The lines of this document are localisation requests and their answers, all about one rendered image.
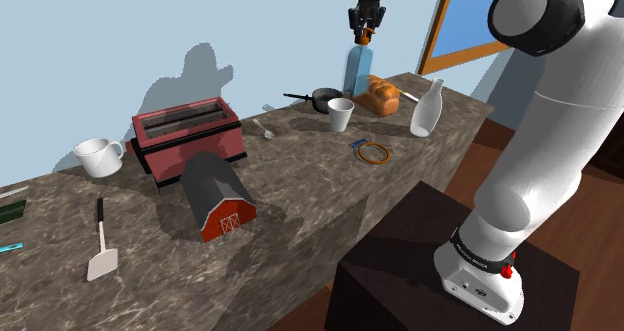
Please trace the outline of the blue bottle with orange cap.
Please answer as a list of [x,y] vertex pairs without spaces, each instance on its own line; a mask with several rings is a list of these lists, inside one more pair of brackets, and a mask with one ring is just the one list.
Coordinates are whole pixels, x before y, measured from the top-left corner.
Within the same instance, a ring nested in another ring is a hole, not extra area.
[[343,92],[358,96],[367,91],[373,51],[368,47],[375,31],[364,28],[363,35],[349,51],[346,61]]

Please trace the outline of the brown bread loaf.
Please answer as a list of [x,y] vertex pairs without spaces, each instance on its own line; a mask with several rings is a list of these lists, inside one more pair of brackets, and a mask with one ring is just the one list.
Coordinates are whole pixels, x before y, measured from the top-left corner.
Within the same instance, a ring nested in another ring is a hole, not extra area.
[[375,75],[368,76],[367,89],[352,98],[352,101],[379,117],[387,117],[397,112],[400,92],[389,81]]

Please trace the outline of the white paper cup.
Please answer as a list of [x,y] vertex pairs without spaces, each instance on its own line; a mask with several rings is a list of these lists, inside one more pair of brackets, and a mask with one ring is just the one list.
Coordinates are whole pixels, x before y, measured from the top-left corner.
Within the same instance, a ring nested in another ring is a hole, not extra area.
[[348,125],[354,103],[347,98],[334,98],[328,102],[330,127],[334,132],[343,132]]

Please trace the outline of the white vase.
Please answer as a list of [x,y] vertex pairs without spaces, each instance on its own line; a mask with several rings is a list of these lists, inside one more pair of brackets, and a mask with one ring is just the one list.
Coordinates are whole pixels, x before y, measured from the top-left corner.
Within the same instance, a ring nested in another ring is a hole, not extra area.
[[410,124],[410,132],[414,136],[428,137],[437,125],[443,107],[443,84],[443,79],[434,79],[430,89],[415,105]]

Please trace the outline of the silver spoon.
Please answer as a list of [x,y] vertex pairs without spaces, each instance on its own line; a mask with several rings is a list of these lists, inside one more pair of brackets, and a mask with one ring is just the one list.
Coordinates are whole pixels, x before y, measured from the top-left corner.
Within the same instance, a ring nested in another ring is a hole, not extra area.
[[255,125],[257,125],[259,128],[262,129],[263,136],[264,136],[265,139],[273,140],[276,137],[276,135],[273,132],[271,132],[270,130],[268,130],[267,128],[265,128],[258,119],[253,119],[252,122]]

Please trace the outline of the red toaster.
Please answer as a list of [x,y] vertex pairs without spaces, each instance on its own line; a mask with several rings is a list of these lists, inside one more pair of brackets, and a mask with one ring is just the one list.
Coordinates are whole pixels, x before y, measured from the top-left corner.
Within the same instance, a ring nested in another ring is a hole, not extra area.
[[136,155],[163,194],[180,180],[185,163],[200,151],[235,162],[247,156],[242,124],[220,97],[143,113],[132,118],[135,136],[126,151]]

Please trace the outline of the red barn toy grey roof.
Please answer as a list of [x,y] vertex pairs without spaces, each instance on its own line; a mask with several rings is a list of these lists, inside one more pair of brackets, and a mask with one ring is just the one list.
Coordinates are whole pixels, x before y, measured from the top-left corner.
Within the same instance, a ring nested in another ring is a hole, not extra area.
[[230,163],[198,152],[185,164],[181,184],[204,242],[257,217],[255,201]]

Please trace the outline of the dark robot stand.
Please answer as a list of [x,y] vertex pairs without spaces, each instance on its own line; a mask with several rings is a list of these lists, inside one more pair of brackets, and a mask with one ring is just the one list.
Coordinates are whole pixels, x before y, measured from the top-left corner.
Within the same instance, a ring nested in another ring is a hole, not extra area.
[[528,242],[517,250],[525,304],[504,326],[447,293],[433,254],[467,217],[419,182],[338,263],[326,331],[571,331],[577,270]]

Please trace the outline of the white mug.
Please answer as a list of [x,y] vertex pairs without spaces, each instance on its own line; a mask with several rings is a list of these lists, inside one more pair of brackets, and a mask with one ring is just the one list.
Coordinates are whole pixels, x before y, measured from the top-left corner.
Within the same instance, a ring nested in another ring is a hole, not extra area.
[[73,153],[91,177],[104,178],[121,169],[124,148],[118,141],[92,138],[76,145]]

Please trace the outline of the dark green flat object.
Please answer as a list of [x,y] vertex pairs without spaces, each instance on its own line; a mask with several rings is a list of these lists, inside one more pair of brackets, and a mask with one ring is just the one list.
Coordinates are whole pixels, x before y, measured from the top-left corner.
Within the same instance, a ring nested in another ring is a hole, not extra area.
[[20,200],[0,207],[0,224],[22,218],[24,215],[26,200]]

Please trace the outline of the window with orange frame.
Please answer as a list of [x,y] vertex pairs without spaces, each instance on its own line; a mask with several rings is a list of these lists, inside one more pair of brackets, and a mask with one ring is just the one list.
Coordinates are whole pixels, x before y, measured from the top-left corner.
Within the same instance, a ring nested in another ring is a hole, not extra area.
[[417,68],[426,75],[508,49],[488,29],[493,0],[438,0]]

